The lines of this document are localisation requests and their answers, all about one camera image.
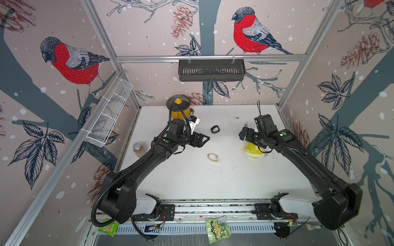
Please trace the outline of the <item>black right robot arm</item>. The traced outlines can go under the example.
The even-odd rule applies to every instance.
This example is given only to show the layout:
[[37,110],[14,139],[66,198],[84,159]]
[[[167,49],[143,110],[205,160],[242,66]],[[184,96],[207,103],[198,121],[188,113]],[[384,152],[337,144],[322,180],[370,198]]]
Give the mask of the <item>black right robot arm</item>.
[[347,183],[337,177],[315,157],[307,154],[291,131],[284,129],[266,137],[264,132],[243,127],[239,137],[258,147],[267,146],[277,151],[303,173],[322,198],[313,202],[312,206],[315,218],[326,228],[336,230],[359,214],[362,189],[355,183]]

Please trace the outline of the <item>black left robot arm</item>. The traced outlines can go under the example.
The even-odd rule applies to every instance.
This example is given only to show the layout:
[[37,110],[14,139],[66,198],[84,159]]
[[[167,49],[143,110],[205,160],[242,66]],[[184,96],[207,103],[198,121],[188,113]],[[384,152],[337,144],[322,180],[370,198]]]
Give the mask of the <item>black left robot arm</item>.
[[130,167],[119,173],[106,175],[101,194],[92,206],[91,222],[96,227],[105,227],[112,222],[125,223],[133,215],[151,214],[159,200],[148,196],[137,197],[136,191],[141,182],[160,163],[179,153],[180,146],[203,147],[210,137],[201,133],[191,136],[185,134],[156,138],[151,149]]

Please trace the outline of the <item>black wrist watch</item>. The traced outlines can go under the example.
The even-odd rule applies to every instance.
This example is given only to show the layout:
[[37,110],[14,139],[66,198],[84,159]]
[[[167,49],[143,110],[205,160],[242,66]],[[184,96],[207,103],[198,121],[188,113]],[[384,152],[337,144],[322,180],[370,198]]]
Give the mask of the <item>black wrist watch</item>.
[[211,131],[212,134],[217,134],[217,133],[220,132],[220,128],[219,128],[218,125],[215,125],[215,126],[213,126],[213,127],[210,129],[210,131]]

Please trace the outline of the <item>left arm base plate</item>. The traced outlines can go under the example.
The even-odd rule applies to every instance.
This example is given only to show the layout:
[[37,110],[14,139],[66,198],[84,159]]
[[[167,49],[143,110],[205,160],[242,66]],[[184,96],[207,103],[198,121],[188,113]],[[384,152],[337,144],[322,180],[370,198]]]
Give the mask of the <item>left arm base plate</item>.
[[151,214],[139,214],[133,215],[134,221],[147,221],[147,222],[156,222],[156,221],[174,221],[175,215],[175,205],[161,205],[158,213],[153,211]]

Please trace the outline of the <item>yellow-green white towel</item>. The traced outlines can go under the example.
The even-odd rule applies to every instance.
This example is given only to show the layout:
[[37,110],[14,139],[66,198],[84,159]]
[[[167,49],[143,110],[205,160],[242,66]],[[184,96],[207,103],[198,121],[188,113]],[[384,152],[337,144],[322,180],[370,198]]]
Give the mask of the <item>yellow-green white towel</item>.
[[258,146],[244,141],[244,145],[242,147],[242,149],[240,150],[240,152],[245,155],[248,156],[252,159],[258,159],[258,158],[262,158],[265,157],[265,153],[263,153],[262,151],[259,150]]

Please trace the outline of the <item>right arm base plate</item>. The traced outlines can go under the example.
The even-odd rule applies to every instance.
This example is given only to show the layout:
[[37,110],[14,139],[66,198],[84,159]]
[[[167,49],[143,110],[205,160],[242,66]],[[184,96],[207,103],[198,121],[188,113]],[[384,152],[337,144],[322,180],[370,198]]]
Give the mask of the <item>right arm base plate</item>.
[[257,216],[258,220],[297,220],[298,215],[294,213],[285,213],[282,209],[275,211],[271,204],[255,204],[252,214]]

